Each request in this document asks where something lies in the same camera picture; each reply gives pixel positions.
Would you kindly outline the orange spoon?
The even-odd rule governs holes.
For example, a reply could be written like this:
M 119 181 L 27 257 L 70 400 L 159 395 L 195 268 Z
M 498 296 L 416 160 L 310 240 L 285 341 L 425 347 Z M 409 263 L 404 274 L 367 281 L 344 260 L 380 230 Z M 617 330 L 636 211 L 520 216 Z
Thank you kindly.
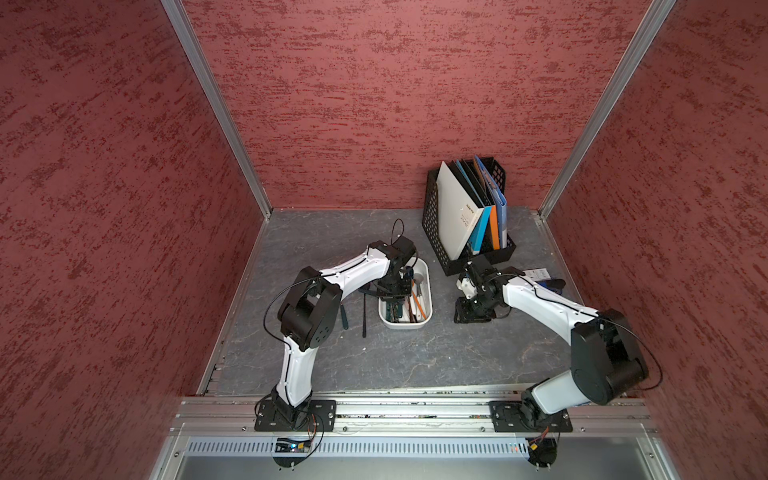
M 423 305 L 420 300 L 420 296 L 418 295 L 417 290 L 415 288 L 412 289 L 411 298 L 415 308 L 414 315 L 416 316 L 419 322 L 425 321 L 427 319 L 426 311 L 423 308 Z

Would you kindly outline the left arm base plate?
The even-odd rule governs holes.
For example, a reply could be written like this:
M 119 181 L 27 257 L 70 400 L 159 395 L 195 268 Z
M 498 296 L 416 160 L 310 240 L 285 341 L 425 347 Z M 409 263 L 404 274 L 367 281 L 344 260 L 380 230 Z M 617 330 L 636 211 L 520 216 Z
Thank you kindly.
M 265 397 L 254 407 L 256 432 L 326 433 L 334 430 L 337 402 L 307 400 L 291 407 L 280 398 Z

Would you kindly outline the white rectangular storage box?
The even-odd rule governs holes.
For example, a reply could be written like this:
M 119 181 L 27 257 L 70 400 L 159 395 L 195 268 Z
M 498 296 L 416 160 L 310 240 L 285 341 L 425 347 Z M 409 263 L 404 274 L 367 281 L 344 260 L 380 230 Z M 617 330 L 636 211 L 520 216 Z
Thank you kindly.
M 419 322 L 414 315 L 414 305 L 411 296 L 402 300 L 399 305 L 396 305 L 397 309 L 397 321 L 390 323 L 386 319 L 387 302 L 381 299 L 377 302 L 377 312 L 380 320 L 387 328 L 393 330 L 416 330 L 425 326 L 432 318 L 434 309 L 432 305 L 432 292 L 430 284 L 429 268 L 427 263 L 419 259 L 416 261 L 414 270 L 414 279 L 412 283 L 412 289 L 417 290 L 420 296 L 421 303 L 426 311 L 427 319 L 423 322 Z

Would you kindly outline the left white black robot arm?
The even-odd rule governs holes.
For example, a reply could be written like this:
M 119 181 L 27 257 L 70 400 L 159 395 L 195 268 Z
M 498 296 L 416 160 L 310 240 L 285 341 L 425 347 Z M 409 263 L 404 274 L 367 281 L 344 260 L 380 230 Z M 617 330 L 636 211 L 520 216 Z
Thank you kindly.
M 368 284 L 385 302 L 404 299 L 410 294 L 408 271 L 415 265 L 416 254 L 413 241 L 400 237 L 393 243 L 373 242 L 335 267 L 306 267 L 299 272 L 278 310 L 285 344 L 275 387 L 278 404 L 294 410 L 311 397 L 317 350 L 332 333 L 341 302 Z

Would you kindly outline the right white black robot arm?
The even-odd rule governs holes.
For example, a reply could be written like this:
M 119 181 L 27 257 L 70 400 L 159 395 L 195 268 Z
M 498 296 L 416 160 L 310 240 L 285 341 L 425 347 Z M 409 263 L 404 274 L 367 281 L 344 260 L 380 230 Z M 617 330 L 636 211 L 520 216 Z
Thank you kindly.
M 524 273 L 485 270 L 470 263 L 456 281 L 461 292 L 457 323 L 482 323 L 502 305 L 519 310 L 560 336 L 570 347 L 569 369 L 521 394 L 521 410 L 533 423 L 568 408 L 605 405 L 649 376 L 640 341 L 620 312 L 586 307 L 529 279 Z

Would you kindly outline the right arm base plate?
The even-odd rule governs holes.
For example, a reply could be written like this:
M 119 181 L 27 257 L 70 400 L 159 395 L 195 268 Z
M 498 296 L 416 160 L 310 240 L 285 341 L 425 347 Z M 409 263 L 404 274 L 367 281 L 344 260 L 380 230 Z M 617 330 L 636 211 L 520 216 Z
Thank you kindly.
M 496 433 L 571 433 L 566 410 L 546 414 L 522 401 L 491 401 L 490 419 Z

